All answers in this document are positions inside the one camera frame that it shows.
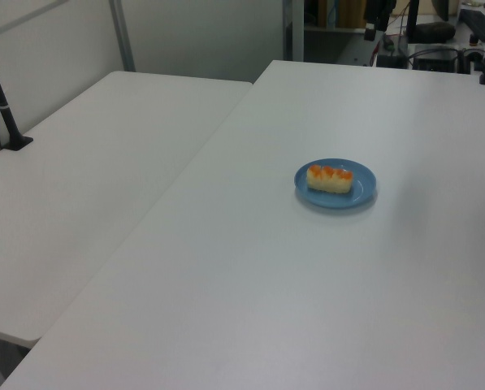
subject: tabletop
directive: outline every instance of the tabletop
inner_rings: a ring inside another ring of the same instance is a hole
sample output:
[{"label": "tabletop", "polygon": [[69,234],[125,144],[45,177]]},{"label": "tabletop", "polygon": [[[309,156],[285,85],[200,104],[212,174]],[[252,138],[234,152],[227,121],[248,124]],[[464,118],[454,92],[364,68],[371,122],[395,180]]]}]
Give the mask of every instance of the tabletop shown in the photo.
[{"label": "tabletop", "polygon": [[0,152],[0,338],[31,347],[250,83],[114,72]]},{"label": "tabletop", "polygon": [[[318,158],[369,167],[372,201],[302,201]],[[18,388],[485,388],[485,86],[273,62]]]}]

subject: table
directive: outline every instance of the table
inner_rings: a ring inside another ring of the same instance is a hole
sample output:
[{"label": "table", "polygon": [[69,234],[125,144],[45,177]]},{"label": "table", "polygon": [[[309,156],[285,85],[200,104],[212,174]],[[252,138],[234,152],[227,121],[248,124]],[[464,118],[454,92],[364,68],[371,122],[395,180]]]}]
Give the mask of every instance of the table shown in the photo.
[{"label": "table", "polygon": [[[293,177],[349,158],[356,210]],[[273,62],[2,390],[485,388],[485,86]]]},{"label": "table", "polygon": [[33,346],[250,83],[114,72],[0,152],[0,338]]},{"label": "table", "polygon": [[[449,23],[455,25],[456,32],[453,39],[446,42],[447,45],[458,45],[459,47],[469,47],[470,42],[470,28],[461,20],[458,19],[461,9],[481,11],[485,15],[485,8],[483,6],[465,6],[459,4],[459,10],[457,15],[450,16]],[[399,27],[401,26],[401,18],[393,21],[395,17],[391,17],[392,24],[388,27],[387,34],[399,34]],[[418,15],[418,24],[440,22],[442,19],[437,15]],[[406,26],[406,17],[404,18],[403,25]]]}]

